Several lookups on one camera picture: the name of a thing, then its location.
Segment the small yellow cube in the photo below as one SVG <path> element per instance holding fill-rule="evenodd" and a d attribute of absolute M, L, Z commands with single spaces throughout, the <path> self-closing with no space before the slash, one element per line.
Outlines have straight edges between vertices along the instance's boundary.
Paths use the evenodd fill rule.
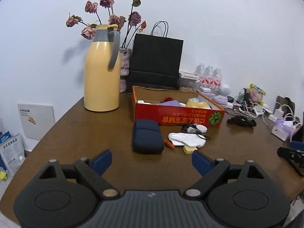
<path fill-rule="evenodd" d="M 186 155 L 191 155 L 194 151 L 196 151 L 197 148 L 196 147 L 189 147 L 189 146 L 183 146 L 183 152 Z"/>

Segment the white cloth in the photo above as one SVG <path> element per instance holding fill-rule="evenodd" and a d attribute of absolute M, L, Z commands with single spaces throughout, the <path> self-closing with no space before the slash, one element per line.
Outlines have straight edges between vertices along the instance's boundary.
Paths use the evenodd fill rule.
<path fill-rule="evenodd" d="M 170 133 L 168 139 L 174 146 L 189 146 L 191 148 L 201 148 L 206 143 L 204 136 L 199 137 L 197 134 L 189 133 Z"/>

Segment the white round lid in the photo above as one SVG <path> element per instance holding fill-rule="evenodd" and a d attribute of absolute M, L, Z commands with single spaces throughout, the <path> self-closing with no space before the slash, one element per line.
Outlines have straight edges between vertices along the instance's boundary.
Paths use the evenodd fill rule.
<path fill-rule="evenodd" d="M 196 129 L 199 130 L 201 133 L 206 133 L 208 131 L 208 128 L 204 125 L 195 125 Z"/>

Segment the navy blue pouch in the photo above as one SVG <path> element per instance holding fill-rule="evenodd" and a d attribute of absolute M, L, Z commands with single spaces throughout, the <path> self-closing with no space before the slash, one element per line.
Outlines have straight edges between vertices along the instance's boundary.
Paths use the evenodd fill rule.
<path fill-rule="evenodd" d="M 161 154 L 164 150 L 164 140 L 159 124 L 153 120 L 136 120 L 133 126 L 132 149 L 139 154 Z"/>

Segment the yellow white plush toy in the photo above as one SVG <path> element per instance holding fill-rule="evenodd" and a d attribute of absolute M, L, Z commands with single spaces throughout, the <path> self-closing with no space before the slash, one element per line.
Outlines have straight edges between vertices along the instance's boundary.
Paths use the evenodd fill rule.
<path fill-rule="evenodd" d="M 199 103 L 187 102 L 186 107 L 196 109 L 211 109 L 210 106 L 204 101 Z"/>

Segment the bubble wrap packet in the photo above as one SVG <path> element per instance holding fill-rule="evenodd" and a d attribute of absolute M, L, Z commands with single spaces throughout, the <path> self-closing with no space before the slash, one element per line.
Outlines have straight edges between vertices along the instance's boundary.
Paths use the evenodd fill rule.
<path fill-rule="evenodd" d="M 194 97 L 194 98 L 189 98 L 188 102 L 199 103 L 199 100 L 198 100 L 198 98 Z"/>

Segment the purple knitted cloth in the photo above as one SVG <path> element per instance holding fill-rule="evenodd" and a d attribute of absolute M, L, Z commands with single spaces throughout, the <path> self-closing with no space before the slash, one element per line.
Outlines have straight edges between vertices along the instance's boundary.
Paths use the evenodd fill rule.
<path fill-rule="evenodd" d="M 160 105 L 170 106 L 170 107 L 182 107 L 181 103 L 177 100 L 170 100 L 160 103 Z"/>

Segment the red fabric rose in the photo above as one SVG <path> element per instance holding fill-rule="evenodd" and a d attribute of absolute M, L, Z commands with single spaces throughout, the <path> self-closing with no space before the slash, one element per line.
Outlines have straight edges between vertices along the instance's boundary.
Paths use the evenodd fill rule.
<path fill-rule="evenodd" d="M 164 99 L 164 101 L 163 102 L 169 102 L 169 101 L 173 101 L 174 99 L 173 98 L 171 98 L 171 97 L 167 97 L 167 98 L 165 98 Z"/>

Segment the white purple gift box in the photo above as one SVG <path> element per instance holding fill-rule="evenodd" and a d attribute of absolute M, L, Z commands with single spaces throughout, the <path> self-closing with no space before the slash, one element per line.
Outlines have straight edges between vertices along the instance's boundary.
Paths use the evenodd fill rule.
<path fill-rule="evenodd" d="M 302 127 L 302 124 L 296 121 L 288 121 L 283 118 L 277 120 L 272 128 L 272 134 L 286 142 L 292 141 L 294 134 Z"/>

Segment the black cloth glove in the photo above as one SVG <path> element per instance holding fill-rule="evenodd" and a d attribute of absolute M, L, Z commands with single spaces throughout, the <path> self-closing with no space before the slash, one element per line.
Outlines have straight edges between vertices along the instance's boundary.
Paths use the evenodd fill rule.
<path fill-rule="evenodd" d="M 228 124 L 237 125 L 240 127 L 249 127 L 254 128 L 257 123 L 255 120 L 249 120 L 244 116 L 233 116 L 232 118 L 227 120 Z"/>

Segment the snack bag pink yellow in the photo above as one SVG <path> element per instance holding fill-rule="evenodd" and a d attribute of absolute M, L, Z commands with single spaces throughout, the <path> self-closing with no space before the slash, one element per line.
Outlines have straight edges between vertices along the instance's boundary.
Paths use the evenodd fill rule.
<path fill-rule="evenodd" d="M 266 92 L 256 86 L 255 84 L 251 83 L 249 86 L 249 100 L 252 103 L 262 104 L 263 97 L 266 95 Z"/>

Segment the lilac fluffy scrunchie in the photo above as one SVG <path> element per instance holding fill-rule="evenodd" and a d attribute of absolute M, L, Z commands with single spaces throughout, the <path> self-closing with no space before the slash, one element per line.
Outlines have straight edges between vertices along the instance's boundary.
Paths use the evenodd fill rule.
<path fill-rule="evenodd" d="M 214 96 L 213 101 L 218 105 L 226 105 L 228 103 L 228 97 L 227 96 Z"/>

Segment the red cardboard box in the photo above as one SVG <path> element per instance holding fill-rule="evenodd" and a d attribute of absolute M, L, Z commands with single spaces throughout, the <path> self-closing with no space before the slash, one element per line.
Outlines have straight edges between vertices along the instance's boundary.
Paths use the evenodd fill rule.
<path fill-rule="evenodd" d="M 132 96 L 134 120 L 154 120 L 164 126 L 199 124 L 207 127 L 219 127 L 225 114 L 225 110 L 222 107 L 199 93 L 133 86 Z M 206 102 L 211 109 L 160 105 L 167 97 L 171 97 L 181 104 L 186 104 L 189 98 L 196 97 L 200 102 Z M 151 105 L 138 104 L 138 100 L 150 102 Z"/>

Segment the white round speaker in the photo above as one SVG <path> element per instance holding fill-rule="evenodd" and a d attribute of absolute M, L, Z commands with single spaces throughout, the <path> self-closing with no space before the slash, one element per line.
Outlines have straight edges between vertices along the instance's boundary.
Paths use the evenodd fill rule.
<path fill-rule="evenodd" d="M 222 96 L 228 96 L 230 94 L 230 87 L 229 87 L 229 85 L 228 84 L 221 84 L 219 93 Z"/>

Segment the clear cereal container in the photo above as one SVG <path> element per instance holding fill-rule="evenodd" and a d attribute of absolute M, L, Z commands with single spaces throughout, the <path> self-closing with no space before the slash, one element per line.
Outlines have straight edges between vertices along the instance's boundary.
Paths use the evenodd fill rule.
<path fill-rule="evenodd" d="M 183 92 L 195 93 L 199 84 L 197 79 L 179 78 L 178 85 L 179 90 Z"/>

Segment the water bottle middle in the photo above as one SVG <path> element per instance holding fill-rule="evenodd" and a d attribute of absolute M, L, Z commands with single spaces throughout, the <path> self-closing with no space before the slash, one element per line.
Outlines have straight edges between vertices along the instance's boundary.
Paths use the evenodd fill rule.
<path fill-rule="evenodd" d="M 204 72 L 205 79 L 203 81 L 204 87 L 212 89 L 213 86 L 213 66 L 208 65 Z"/>

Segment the water bottle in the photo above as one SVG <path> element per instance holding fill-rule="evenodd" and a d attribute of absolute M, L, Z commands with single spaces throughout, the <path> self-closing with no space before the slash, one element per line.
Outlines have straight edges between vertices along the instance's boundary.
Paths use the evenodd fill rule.
<path fill-rule="evenodd" d="M 205 79 L 203 81 L 204 87 L 212 89 L 213 86 L 213 66 L 208 65 L 204 72 Z"/>
<path fill-rule="evenodd" d="M 203 63 L 199 63 L 194 72 L 196 76 L 198 76 L 199 84 L 198 88 L 203 88 L 204 80 L 205 80 L 205 65 Z"/>
<path fill-rule="evenodd" d="M 221 82 L 222 82 L 222 71 L 220 68 L 217 67 L 213 71 L 212 78 L 213 78 L 212 91 L 213 91 L 213 93 L 216 93 L 220 89 Z"/>

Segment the water bottle right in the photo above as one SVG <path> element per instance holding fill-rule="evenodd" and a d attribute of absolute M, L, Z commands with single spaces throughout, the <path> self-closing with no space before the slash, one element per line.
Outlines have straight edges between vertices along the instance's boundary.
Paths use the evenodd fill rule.
<path fill-rule="evenodd" d="M 213 91 L 213 93 L 216 93 L 220 89 L 221 82 L 222 82 L 222 71 L 220 68 L 217 67 L 213 71 L 212 78 L 213 78 L 212 91 Z"/>

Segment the yellow thermos jug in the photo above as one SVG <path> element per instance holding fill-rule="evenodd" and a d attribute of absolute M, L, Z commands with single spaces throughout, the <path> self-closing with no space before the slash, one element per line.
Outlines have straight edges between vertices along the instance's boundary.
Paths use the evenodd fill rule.
<path fill-rule="evenodd" d="M 108 112 L 120 103 L 120 33 L 118 25 L 96 27 L 85 58 L 84 106 L 93 112 Z"/>

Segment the water bottle left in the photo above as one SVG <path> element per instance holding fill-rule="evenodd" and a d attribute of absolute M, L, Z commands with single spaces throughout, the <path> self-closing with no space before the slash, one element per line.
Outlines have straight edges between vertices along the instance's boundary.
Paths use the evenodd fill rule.
<path fill-rule="evenodd" d="M 203 63 L 199 63 L 194 72 L 196 76 L 198 76 L 199 84 L 198 88 L 203 88 L 204 80 L 205 80 L 205 65 Z"/>

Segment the black paper shopping bag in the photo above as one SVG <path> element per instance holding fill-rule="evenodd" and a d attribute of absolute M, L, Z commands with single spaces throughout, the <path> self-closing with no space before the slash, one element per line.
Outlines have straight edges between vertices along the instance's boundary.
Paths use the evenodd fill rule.
<path fill-rule="evenodd" d="M 179 67 L 183 40 L 169 38 L 169 24 L 158 21 L 153 29 L 164 24 L 162 36 L 149 34 L 135 35 L 126 90 L 133 86 L 147 88 L 178 89 Z"/>

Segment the dried pink rose bouquet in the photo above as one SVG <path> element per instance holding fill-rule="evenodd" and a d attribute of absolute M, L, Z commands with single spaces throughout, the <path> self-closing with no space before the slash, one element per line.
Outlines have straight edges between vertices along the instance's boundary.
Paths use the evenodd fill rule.
<path fill-rule="evenodd" d="M 85 4 L 85 12 L 94 14 L 97 16 L 97 21 L 94 23 L 85 23 L 82 17 L 78 15 L 69 15 L 65 22 L 66 27 L 71 28 L 75 25 L 82 24 L 84 29 L 81 31 L 81 36 L 87 40 L 92 40 L 95 35 L 96 27 L 102 25 L 102 21 L 98 15 L 99 7 L 107 10 L 109 19 L 109 25 L 117 25 L 117 31 L 121 32 L 124 26 L 127 27 L 126 36 L 122 42 L 122 48 L 127 48 L 137 32 L 142 32 L 146 28 L 146 22 L 142 20 L 139 12 L 135 11 L 135 8 L 141 5 L 141 0 L 131 0 L 131 10 L 128 17 L 118 16 L 114 14 L 113 5 L 115 0 L 99 0 L 99 2 L 87 1 Z"/>

